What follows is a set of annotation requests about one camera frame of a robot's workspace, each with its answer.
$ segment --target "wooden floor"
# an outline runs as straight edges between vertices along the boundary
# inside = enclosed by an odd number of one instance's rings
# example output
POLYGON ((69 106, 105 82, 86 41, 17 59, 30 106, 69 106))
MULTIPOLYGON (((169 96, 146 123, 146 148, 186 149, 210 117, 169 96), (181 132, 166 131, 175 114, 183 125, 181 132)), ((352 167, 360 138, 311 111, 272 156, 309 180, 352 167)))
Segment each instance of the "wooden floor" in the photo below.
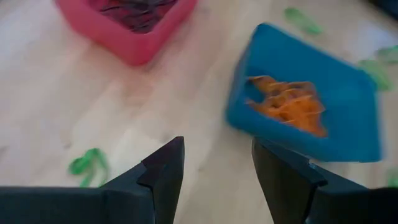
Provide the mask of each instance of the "wooden floor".
MULTIPOLYGON (((251 137, 223 117, 234 65, 262 22, 352 63, 398 43, 398 24, 360 0, 200 0, 154 61, 132 68, 74 33, 52 0, 3 0, 0 184, 77 186, 68 163, 92 147, 107 153, 116 177, 184 136, 175 223, 272 223, 251 137), (286 23, 287 6, 304 10, 325 34, 309 37, 286 23)), ((398 90, 379 95, 386 160, 319 164, 383 186, 398 162, 397 97, 398 90)))

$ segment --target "blue container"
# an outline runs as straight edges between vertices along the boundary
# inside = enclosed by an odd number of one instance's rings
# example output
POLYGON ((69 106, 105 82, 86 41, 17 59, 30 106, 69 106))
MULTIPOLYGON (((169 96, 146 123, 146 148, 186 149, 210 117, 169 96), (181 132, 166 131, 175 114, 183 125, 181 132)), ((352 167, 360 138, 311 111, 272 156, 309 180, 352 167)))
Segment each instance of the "blue container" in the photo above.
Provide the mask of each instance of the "blue container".
POLYGON ((358 70, 291 37, 260 24, 235 69, 226 117, 235 128, 320 161, 374 162, 381 159, 376 86, 358 70), (278 82, 312 82, 325 107, 326 138, 280 123, 245 104, 263 97, 247 82, 269 75, 278 82))

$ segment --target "orange food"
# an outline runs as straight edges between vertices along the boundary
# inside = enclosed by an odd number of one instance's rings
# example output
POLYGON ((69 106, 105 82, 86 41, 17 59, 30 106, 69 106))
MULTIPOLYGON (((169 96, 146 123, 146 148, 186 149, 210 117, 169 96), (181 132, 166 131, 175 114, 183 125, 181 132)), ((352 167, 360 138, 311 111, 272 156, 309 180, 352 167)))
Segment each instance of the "orange food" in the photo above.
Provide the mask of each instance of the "orange food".
POLYGON ((325 110, 318 101, 315 87, 310 82, 276 82, 270 76, 250 77, 249 81, 265 94, 262 103, 248 101, 248 105, 261 114, 316 136, 327 135, 320 122, 325 110))

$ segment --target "green object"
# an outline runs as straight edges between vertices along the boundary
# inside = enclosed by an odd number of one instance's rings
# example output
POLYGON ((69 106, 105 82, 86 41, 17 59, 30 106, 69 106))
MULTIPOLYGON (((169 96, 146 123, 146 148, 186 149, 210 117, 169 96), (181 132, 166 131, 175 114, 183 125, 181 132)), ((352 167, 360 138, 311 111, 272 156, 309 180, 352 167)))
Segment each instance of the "green object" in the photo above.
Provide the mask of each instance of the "green object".
POLYGON ((308 34, 318 35, 323 32, 318 24, 294 7, 287 7, 285 9, 285 17, 290 23, 308 34))
POLYGON ((377 58, 384 63, 398 63, 398 45, 379 49, 376 54, 377 58))
POLYGON ((388 187, 398 187, 398 170, 389 170, 387 173, 387 186, 388 187))
POLYGON ((73 160, 69 164, 69 173, 72 175, 81 175, 87 173, 86 177, 80 183, 80 187, 89 187, 96 174, 95 162, 104 170, 104 177, 99 186, 105 184, 109 179, 109 166, 105 155, 98 148, 87 150, 84 156, 73 160))
POLYGON ((390 90, 392 82, 388 79, 386 71, 375 60, 360 60, 359 67, 363 69, 376 83, 378 90, 390 90))

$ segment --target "pink bowl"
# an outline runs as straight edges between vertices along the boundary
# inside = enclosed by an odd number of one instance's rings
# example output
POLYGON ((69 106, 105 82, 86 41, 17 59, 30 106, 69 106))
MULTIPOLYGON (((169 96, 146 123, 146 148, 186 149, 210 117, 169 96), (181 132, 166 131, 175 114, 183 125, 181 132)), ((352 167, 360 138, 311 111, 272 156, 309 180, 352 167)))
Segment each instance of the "pink bowl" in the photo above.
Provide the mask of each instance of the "pink bowl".
POLYGON ((57 5, 77 32, 107 47, 128 64, 140 65, 153 58, 173 30, 191 14, 197 0, 178 0, 145 34, 135 33, 103 15, 90 2, 93 0, 57 0, 57 5))

